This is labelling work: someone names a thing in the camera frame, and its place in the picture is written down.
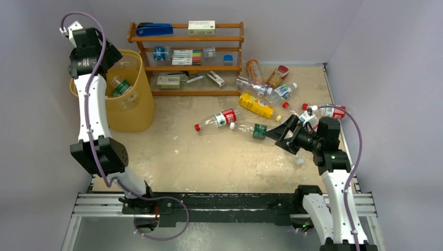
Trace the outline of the dark green label bottle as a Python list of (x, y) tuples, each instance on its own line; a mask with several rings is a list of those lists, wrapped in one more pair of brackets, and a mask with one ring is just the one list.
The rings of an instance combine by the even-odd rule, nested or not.
[(266, 139), (266, 133), (274, 129), (274, 125), (253, 123), (253, 122), (232, 122), (229, 125), (231, 131), (239, 133), (249, 139), (261, 140)]

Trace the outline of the green white label bottle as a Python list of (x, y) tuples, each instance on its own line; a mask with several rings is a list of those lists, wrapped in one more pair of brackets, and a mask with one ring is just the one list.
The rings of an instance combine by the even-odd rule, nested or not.
[(112, 97), (125, 96), (133, 89), (133, 86), (122, 76), (115, 76), (111, 82), (111, 95)]

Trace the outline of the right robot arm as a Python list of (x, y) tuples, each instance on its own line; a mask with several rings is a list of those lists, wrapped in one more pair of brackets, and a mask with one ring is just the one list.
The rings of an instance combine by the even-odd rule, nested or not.
[(347, 153), (339, 148), (340, 133), (340, 123), (333, 118), (321, 118), (317, 130), (310, 132), (292, 115), (265, 135), (290, 153), (304, 149), (313, 154), (329, 205), (324, 205), (316, 186), (303, 185), (296, 189), (293, 205), (298, 212), (310, 216), (321, 242), (320, 250), (378, 250), (369, 242), (358, 217), (351, 188), (353, 169)]

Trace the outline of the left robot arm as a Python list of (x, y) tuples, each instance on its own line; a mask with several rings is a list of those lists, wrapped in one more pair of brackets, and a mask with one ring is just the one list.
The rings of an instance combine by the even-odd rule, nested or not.
[(148, 184), (130, 171), (123, 144), (114, 140), (106, 114), (106, 74), (122, 58), (119, 50), (96, 28), (61, 31), (74, 45), (69, 73), (77, 90), (80, 109), (78, 142), (70, 145), (72, 157), (90, 174), (111, 187), (116, 183), (143, 214), (154, 211), (156, 200), (148, 195)]

